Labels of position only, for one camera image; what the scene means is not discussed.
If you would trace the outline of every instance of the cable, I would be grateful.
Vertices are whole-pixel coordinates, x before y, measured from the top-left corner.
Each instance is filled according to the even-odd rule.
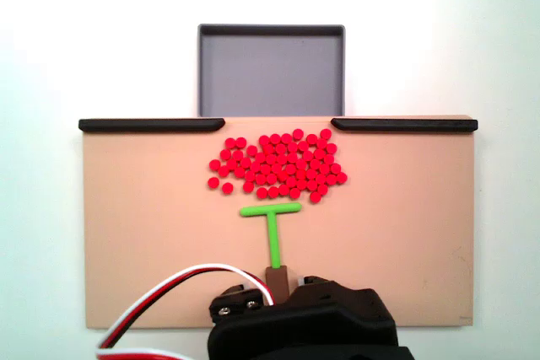
[[[191,360],[189,357],[174,354],[154,349],[111,349],[116,342],[122,337],[131,324],[143,314],[152,304],[163,297],[172,288],[183,283],[185,280],[196,276],[197,274],[206,273],[209,271],[232,271],[240,274],[249,282],[262,291],[267,299],[268,305],[273,305],[273,296],[267,285],[259,278],[252,274],[242,271],[237,267],[225,265],[222,263],[210,263],[206,265],[196,265],[188,267],[182,271],[173,274],[165,279],[160,284],[145,293],[137,300],[126,312],[124,312],[118,320],[109,328],[105,336],[101,339],[96,349],[96,357],[99,360]]]

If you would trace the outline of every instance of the wooden board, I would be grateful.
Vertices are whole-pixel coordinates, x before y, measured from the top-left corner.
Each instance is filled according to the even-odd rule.
[[[226,137],[301,128],[333,132],[348,174],[316,205],[278,216],[290,286],[317,275],[374,288],[398,325],[473,322],[473,134],[342,132],[327,117],[235,118],[209,133],[85,133],[86,321],[105,328],[139,296],[194,264],[223,262],[259,277],[269,266],[264,217],[242,218],[258,201],[208,189],[208,162]],[[134,327],[210,326],[210,301],[242,282],[194,277]]]

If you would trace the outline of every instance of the red disc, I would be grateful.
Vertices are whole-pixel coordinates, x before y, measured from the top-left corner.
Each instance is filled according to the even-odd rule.
[[[257,155],[255,155],[255,161],[258,162],[259,164],[263,164],[266,160],[267,160],[267,155],[265,155],[262,152],[259,152],[257,153]]]
[[[208,179],[208,187],[215,189],[219,186],[219,179],[217,177],[211,177]]]
[[[333,164],[334,163],[334,157],[333,155],[324,155],[324,163],[325,164]]]
[[[214,159],[214,160],[211,160],[210,161],[210,169],[213,170],[214,172],[218,171],[219,168],[221,167],[221,162],[219,162],[217,159]]]
[[[319,185],[324,185],[327,182],[327,177],[325,175],[317,175],[317,177],[315,178],[315,181]]]
[[[268,191],[265,187],[259,187],[258,189],[256,189],[256,196],[259,197],[261,200],[263,198],[267,198],[267,195],[268,195]]]
[[[306,172],[305,172],[305,177],[307,177],[308,179],[315,179],[317,177],[317,172],[316,170],[314,169],[308,169]]]
[[[244,183],[242,188],[244,189],[246,193],[251,193],[253,189],[255,188],[255,185],[253,184],[252,181],[247,181],[246,183]]]
[[[324,130],[321,130],[321,138],[326,139],[327,141],[332,136],[332,131],[330,131],[328,128],[325,128]]]
[[[247,147],[246,152],[250,156],[255,156],[257,155],[257,147],[255,145],[250,145]]]
[[[255,181],[255,172],[253,170],[247,170],[244,177],[247,181]]]
[[[330,166],[330,171],[337,175],[341,172],[341,164],[333,164],[332,166]]]
[[[337,150],[338,150],[338,146],[335,143],[327,144],[327,152],[328,153],[335,153]]]
[[[319,187],[317,187],[317,192],[321,196],[325,196],[328,193],[328,186],[327,185],[319,185]]]
[[[264,147],[265,145],[268,145],[269,142],[270,142],[270,138],[267,137],[266,135],[261,135],[259,137],[259,145],[261,145],[262,147]]]
[[[296,186],[296,178],[293,176],[288,177],[287,180],[285,181],[285,184],[287,185],[289,189],[292,189],[293,187]]]
[[[285,171],[289,175],[294,175],[294,172],[296,172],[296,166],[294,166],[293,164],[288,164],[287,166],[285,166]]]
[[[276,198],[277,196],[279,196],[279,189],[275,185],[273,185],[268,189],[268,196],[270,198]]]
[[[302,139],[302,137],[304,136],[304,132],[302,130],[300,130],[299,128],[296,128],[294,131],[293,131],[293,138],[298,141],[299,139]]]
[[[268,175],[272,171],[272,168],[269,164],[262,164],[261,165],[261,173],[263,175]]]
[[[225,147],[228,149],[234,148],[236,146],[236,140],[234,138],[225,139]]]
[[[344,174],[344,172],[341,172],[339,175],[336,176],[337,182],[342,185],[347,181],[347,175]]]
[[[315,152],[313,153],[313,157],[315,159],[323,160],[326,154],[327,153],[324,152],[324,149],[316,149]]]
[[[287,161],[289,161],[290,164],[295,164],[297,160],[298,155],[296,154],[296,152],[292,152],[287,155]]]
[[[224,149],[223,151],[221,151],[219,153],[219,157],[222,160],[229,160],[230,159],[230,150],[229,149]]]
[[[293,200],[296,200],[297,198],[300,197],[300,189],[297,189],[296,187],[294,189],[290,189],[289,196]]]
[[[239,149],[245,148],[247,145],[247,141],[244,137],[238,137],[236,138],[236,147]]]
[[[319,139],[317,139],[317,144],[316,144],[316,145],[317,145],[317,147],[318,147],[319,149],[324,149],[324,148],[326,148],[326,147],[327,147],[327,144],[328,144],[328,142],[327,142],[326,139],[324,139],[324,138],[319,138]]]
[[[287,153],[287,147],[282,143],[276,145],[276,153],[279,155],[281,153]]]
[[[231,185],[229,182],[223,184],[221,186],[221,190],[223,191],[223,194],[230,194],[233,192],[233,185]]]
[[[233,152],[233,159],[234,160],[242,160],[242,158],[244,158],[244,153],[242,151],[236,149]]]
[[[302,153],[302,159],[306,162],[309,162],[313,159],[313,152],[312,151],[305,151]]]
[[[321,161],[317,159],[312,159],[310,162],[310,168],[312,169],[319,169],[321,167]]]
[[[229,168],[227,166],[222,166],[218,170],[219,177],[227,177],[229,175]]]
[[[278,187],[280,196],[287,196],[289,194],[289,188],[286,185]]]
[[[235,176],[236,179],[241,179],[246,174],[246,170],[244,168],[238,167],[235,169]]]
[[[291,137],[290,134],[283,134],[281,136],[281,142],[287,144],[287,143],[291,143],[293,141],[293,138]]]
[[[278,145],[281,142],[281,137],[278,134],[272,134],[270,136],[270,142],[274,145]]]
[[[264,185],[267,182],[267,177],[263,175],[262,173],[255,176],[255,182],[258,185]]]
[[[287,163],[287,155],[285,155],[285,154],[278,155],[278,163],[279,164],[286,164]]]
[[[317,193],[316,191],[313,191],[310,194],[310,200],[312,203],[317,204],[321,200],[321,195]]]
[[[307,181],[307,190],[309,190],[309,191],[315,191],[315,190],[317,190],[317,187],[318,187],[318,186],[319,186],[319,185],[318,185],[317,182],[314,181],[314,180],[308,180],[308,181]]]
[[[296,161],[296,167],[298,169],[304,170],[307,167],[307,163],[303,159],[298,159]]]
[[[317,143],[317,135],[315,134],[310,134],[308,135],[305,140],[307,141],[307,143],[309,143],[310,145],[315,145]]]
[[[335,185],[336,181],[338,181],[338,178],[336,177],[336,175],[328,175],[327,176],[327,184],[328,185]]]

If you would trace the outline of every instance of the white background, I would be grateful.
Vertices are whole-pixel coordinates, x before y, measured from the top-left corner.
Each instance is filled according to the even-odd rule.
[[[349,115],[478,119],[474,326],[400,342],[540,358],[540,0],[0,0],[1,358],[93,358],[77,122],[194,116],[200,23],[344,24]],[[204,359],[207,335],[120,346]]]

